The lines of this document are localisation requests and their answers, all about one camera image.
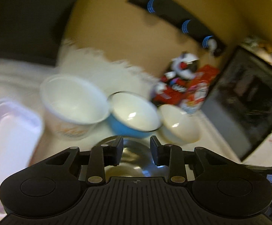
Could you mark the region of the red cereal bag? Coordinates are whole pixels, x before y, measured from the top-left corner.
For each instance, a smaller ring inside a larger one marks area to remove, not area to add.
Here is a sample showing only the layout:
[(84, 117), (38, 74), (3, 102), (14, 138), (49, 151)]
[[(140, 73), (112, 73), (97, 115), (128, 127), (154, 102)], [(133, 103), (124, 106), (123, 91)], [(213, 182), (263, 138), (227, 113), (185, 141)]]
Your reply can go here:
[(178, 106), (189, 114), (196, 112), (206, 99), (209, 86), (219, 74), (219, 69), (211, 65), (204, 65), (195, 73), (195, 78), (187, 84), (186, 93)]

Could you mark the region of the white yellow-rimmed bowl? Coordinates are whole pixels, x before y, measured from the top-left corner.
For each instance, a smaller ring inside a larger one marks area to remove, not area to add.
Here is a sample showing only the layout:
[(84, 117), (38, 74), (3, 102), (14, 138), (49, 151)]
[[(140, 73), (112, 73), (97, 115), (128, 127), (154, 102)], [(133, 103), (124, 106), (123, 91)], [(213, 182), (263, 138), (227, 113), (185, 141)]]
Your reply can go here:
[(158, 113), (162, 119), (163, 137), (172, 144), (185, 145), (201, 138), (197, 118), (175, 105), (161, 105)]

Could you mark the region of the stainless steel bowl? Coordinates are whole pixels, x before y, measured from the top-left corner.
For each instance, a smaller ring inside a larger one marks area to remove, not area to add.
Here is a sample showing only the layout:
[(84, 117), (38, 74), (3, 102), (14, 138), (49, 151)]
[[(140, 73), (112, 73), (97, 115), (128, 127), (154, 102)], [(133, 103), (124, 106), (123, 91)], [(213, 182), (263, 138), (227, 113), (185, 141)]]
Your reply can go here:
[(167, 177), (167, 166), (156, 166), (146, 139), (123, 138), (120, 164), (105, 167), (105, 177)]

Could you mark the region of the white paper bowl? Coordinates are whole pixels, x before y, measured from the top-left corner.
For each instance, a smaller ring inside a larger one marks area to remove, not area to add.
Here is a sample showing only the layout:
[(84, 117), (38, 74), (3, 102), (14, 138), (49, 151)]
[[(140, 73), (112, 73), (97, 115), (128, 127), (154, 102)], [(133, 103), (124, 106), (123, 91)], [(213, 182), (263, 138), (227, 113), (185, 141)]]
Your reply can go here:
[(106, 95), (93, 83), (71, 75), (46, 78), (40, 86), (40, 98), (46, 126), (64, 139), (85, 138), (110, 115)]

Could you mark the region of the white textured cloth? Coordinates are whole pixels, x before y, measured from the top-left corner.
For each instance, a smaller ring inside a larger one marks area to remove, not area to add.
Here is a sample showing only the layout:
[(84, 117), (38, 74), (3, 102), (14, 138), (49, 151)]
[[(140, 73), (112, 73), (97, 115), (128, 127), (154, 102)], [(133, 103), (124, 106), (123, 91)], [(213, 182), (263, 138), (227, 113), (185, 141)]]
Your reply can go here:
[[(58, 149), (64, 144), (88, 145), (110, 133), (105, 123), (87, 131), (81, 139), (79, 127), (57, 124), (50, 133), (45, 124), (46, 113), (40, 97), (40, 85), (52, 76), (64, 76), (57, 92), (69, 92), (67, 100), (82, 103), (77, 116), (92, 114), (88, 92), (110, 95), (130, 91), (148, 97), (157, 78), (126, 60), (110, 62), (100, 50), (76, 48), (71, 42), (61, 47), (57, 67), (30, 64), (0, 58), (0, 185), (17, 171), (26, 168), (33, 155), (43, 157), (45, 147)], [(0, 217), (5, 215), (0, 202)]]

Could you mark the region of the red white robot toy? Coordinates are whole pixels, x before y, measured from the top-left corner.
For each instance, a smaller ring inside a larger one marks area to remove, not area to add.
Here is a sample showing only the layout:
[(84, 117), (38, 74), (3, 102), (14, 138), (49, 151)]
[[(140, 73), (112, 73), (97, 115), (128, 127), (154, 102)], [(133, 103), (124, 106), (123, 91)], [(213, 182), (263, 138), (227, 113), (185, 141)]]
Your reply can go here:
[(151, 102), (156, 105), (178, 105), (186, 93), (188, 82), (195, 78), (199, 58), (188, 52), (182, 52), (172, 59), (167, 70), (156, 83)]

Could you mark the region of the blue ceramic bowl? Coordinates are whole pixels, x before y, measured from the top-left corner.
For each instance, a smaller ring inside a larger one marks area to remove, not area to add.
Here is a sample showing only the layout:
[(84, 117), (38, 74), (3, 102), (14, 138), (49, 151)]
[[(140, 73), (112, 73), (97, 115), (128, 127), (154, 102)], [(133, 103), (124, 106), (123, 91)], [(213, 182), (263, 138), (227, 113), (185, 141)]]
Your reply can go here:
[(142, 139), (162, 126), (157, 107), (141, 95), (119, 91), (107, 100), (110, 106), (107, 122), (116, 135)]

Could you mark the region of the red white rectangular tray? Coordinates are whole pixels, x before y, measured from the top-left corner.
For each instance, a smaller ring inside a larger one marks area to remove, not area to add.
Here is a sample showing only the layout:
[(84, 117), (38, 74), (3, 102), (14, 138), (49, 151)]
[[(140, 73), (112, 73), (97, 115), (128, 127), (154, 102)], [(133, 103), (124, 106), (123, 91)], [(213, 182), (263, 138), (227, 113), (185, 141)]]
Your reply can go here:
[[(0, 99), (0, 185), (29, 165), (43, 131), (37, 113), (18, 102)], [(0, 217), (4, 214), (0, 202)]]

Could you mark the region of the black power strip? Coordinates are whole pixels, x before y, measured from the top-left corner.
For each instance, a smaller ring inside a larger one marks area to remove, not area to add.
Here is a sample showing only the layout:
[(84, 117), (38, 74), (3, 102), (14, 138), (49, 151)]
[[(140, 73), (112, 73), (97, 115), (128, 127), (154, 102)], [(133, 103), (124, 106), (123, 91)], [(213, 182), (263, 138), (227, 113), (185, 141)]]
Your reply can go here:
[(208, 43), (214, 40), (217, 45), (214, 50), (215, 57), (222, 55), (227, 47), (207, 26), (173, 0), (128, 0), (128, 2), (170, 23), (206, 50), (209, 48)]

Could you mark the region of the microwave oven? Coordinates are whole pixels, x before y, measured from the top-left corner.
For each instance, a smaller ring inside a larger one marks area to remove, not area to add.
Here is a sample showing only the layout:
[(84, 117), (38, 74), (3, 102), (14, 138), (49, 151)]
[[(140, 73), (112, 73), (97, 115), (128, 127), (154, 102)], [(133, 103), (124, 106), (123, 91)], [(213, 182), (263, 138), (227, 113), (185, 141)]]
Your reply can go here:
[(272, 132), (272, 65), (237, 46), (201, 110), (244, 161)]

